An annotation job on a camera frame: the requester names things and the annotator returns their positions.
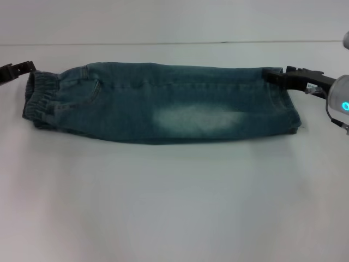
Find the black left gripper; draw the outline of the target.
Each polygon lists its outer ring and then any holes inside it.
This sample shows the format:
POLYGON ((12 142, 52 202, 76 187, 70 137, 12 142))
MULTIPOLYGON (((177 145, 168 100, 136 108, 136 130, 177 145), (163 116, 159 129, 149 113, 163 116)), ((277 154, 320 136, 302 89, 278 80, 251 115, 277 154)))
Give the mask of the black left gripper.
POLYGON ((23 62, 13 66, 12 64, 7 64, 0 67, 0 85, 4 85, 11 82, 15 77, 19 77, 24 74, 28 74, 36 71, 36 67, 33 62, 23 62))

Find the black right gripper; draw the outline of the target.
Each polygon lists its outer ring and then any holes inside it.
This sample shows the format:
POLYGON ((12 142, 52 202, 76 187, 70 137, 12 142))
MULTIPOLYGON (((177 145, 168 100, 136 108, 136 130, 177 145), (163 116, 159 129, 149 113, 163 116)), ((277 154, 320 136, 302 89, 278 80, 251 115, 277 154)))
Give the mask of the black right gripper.
POLYGON ((262 78, 281 89, 296 90, 302 92, 329 93, 334 78, 324 75, 324 72, 313 71, 305 68, 287 66, 286 72, 283 69, 262 69, 262 78))

